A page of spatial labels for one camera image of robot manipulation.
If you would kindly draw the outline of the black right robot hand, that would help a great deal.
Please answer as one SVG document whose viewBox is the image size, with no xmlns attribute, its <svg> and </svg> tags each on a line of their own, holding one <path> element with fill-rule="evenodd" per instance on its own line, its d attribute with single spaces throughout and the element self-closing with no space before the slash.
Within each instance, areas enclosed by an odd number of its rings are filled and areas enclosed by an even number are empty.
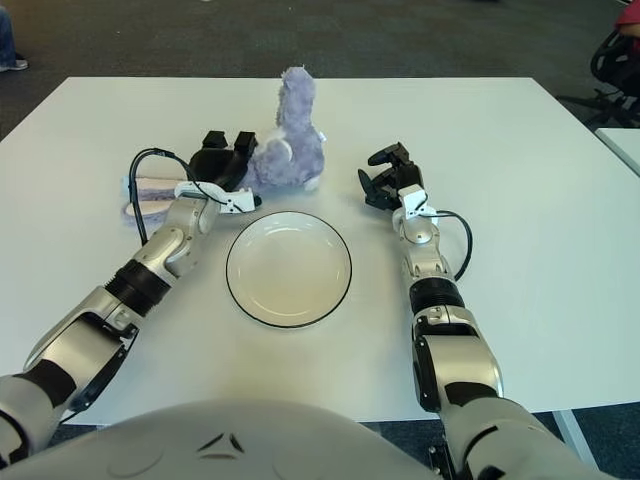
<svg viewBox="0 0 640 480">
<path fill-rule="evenodd" d="M 424 187 L 421 170 L 410 159 L 408 150 L 401 142 L 392 144 L 371 155 L 369 166 L 389 164 L 389 167 L 370 178 L 362 169 L 358 177 L 365 195 L 365 203 L 379 210 L 395 210 L 401 206 L 399 191 L 405 187 Z"/>
</svg>

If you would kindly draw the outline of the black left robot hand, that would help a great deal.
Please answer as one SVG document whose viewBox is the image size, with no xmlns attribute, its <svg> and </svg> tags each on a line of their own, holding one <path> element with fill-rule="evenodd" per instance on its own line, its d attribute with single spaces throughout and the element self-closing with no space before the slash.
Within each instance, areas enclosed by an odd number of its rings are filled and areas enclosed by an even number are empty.
<svg viewBox="0 0 640 480">
<path fill-rule="evenodd" d="M 248 162 L 257 147 L 254 132 L 241 131 L 232 146 L 229 146 L 223 131 L 209 131 L 202 141 L 202 147 L 193 154 L 189 167 L 198 183 L 196 189 L 203 193 L 208 190 L 205 184 L 217 185 L 225 194 L 209 193 L 205 196 L 220 206 L 221 213 L 245 213 L 255 210 L 262 204 L 256 193 L 252 194 L 252 203 L 247 195 L 229 195 L 236 191 L 248 191 L 249 187 L 241 187 L 248 172 Z"/>
</svg>

